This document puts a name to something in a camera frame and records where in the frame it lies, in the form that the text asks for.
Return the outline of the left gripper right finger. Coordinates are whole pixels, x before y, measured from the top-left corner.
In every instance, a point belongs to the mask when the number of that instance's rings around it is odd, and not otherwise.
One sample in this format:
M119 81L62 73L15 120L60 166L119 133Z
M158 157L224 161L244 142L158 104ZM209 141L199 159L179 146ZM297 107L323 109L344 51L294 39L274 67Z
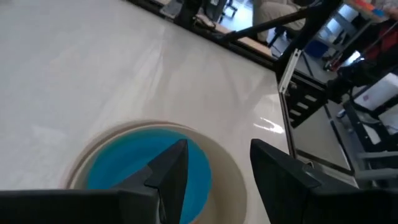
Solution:
M319 195L354 192L354 187L270 144L252 139L250 160L253 176L271 224L336 223L335 203L318 203Z

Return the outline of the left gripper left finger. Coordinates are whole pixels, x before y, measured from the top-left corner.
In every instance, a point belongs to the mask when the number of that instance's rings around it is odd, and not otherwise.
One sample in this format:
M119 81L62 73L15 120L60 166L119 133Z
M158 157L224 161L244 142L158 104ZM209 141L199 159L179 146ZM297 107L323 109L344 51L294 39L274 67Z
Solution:
M117 190L122 224L179 224L188 178L188 142L179 139Z

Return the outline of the beige bowl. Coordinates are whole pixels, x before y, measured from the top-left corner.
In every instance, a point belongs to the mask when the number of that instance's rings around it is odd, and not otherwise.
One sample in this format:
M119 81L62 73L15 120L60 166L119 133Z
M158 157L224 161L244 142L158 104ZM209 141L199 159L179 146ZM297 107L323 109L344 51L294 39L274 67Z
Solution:
M64 189L88 189L88 173L95 159L112 140L142 129L169 129L190 137L203 150L210 164L211 189L206 204L191 224L243 224L248 193L241 169L231 154L214 139L193 128L159 120L129 121L93 136L64 178Z

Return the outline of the black slotted mounting plate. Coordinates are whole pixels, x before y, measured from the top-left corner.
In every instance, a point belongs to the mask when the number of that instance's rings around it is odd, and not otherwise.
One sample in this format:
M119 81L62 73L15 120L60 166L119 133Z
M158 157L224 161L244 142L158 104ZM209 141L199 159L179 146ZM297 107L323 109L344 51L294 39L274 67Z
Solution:
M296 128L327 103L326 85L313 77L294 74L285 100L290 125Z

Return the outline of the black metal rack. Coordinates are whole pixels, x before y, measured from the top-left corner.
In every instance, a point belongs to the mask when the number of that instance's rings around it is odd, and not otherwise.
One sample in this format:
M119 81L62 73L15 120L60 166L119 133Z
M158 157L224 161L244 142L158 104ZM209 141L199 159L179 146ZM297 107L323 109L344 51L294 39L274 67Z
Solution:
M398 189L398 132L390 134L380 121L362 121L349 101L343 108L353 138L349 159L355 179L379 188Z

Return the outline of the white box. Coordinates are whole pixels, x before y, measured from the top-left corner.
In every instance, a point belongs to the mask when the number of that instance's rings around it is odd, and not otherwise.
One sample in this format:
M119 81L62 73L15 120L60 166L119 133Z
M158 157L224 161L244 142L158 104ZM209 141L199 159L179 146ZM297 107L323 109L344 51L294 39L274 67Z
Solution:
M374 111L396 95L398 95L398 75L388 73L365 92L357 96L354 102L359 106Z

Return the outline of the blue bin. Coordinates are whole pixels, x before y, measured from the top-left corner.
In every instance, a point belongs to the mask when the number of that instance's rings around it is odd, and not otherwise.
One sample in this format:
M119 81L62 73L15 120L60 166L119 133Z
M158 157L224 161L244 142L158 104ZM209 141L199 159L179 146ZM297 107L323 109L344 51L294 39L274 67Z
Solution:
M308 43L305 48L305 53L314 58L321 58L325 52L329 49L329 46L318 40L312 40Z

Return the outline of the person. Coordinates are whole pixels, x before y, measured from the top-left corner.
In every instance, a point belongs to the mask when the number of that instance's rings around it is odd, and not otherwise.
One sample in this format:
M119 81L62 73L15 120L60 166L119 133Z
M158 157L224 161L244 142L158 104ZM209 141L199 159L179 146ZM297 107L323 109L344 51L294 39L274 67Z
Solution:
M296 4L294 0L254 0L252 25L256 26L288 14L301 10L303 6ZM306 19L293 21L285 26L293 30L300 30L305 25ZM269 31L257 33L257 39L266 42Z

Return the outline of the black office chair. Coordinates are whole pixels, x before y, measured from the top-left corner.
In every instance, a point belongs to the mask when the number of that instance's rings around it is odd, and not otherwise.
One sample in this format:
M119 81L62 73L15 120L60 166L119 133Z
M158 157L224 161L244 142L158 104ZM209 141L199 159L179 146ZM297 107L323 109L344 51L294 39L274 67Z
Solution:
M203 0L201 12L214 22L221 22L227 10L232 13L229 17L234 17L238 8L234 5L234 0Z

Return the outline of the white aluminium frame bracket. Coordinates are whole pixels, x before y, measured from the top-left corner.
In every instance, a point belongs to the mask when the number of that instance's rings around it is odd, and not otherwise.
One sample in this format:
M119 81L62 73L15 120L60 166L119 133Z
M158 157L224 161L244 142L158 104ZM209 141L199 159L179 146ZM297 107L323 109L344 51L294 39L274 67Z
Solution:
M285 94L287 91L287 88L289 86L290 80L292 78L292 75L294 73L296 64L300 58L302 51L300 49L295 49L293 53L290 55L289 61L287 63L287 66L283 72L283 76L280 80L279 86L278 86L278 91L281 94Z

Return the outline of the black table frame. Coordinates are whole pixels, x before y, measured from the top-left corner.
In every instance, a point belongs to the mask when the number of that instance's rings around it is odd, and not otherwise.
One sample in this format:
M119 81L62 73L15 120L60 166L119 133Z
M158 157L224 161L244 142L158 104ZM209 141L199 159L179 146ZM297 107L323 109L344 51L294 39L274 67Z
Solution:
M165 8L167 7L167 4L163 3L161 0L126 1L173 24L174 18L180 11L180 9L178 9L176 15L166 13ZM170 0L170 2L175 2L180 6L177 0ZM190 30L186 30L199 35L200 37L205 38L225 49L228 49L246 59L249 59L260 66L272 70L275 73L277 82L280 83L290 55L295 49L302 50L306 47L310 40L314 38L315 34L320 30L327 17L330 16L332 11L337 8L337 5L338 1L335 0L323 2L317 6L293 13L290 16L283 16L274 22L266 22L243 29L241 31L230 31L198 12L198 14L194 17L195 21L192 28ZM277 25L283 24L284 22L292 22L294 19L307 19L308 22L304 25L303 29L298 33L298 36L293 39L293 41L288 45L284 53L279 58L271 57L270 54L265 51L266 46L253 39L256 32L264 31L266 28L273 28ZM293 75L294 74L305 75L296 69L294 70ZM327 84L325 85L328 101L338 101L338 90L332 86L328 86ZM284 95L279 95L280 99L282 100L284 123L287 129L293 129L293 127L290 125L290 118L285 100L286 94L287 93Z

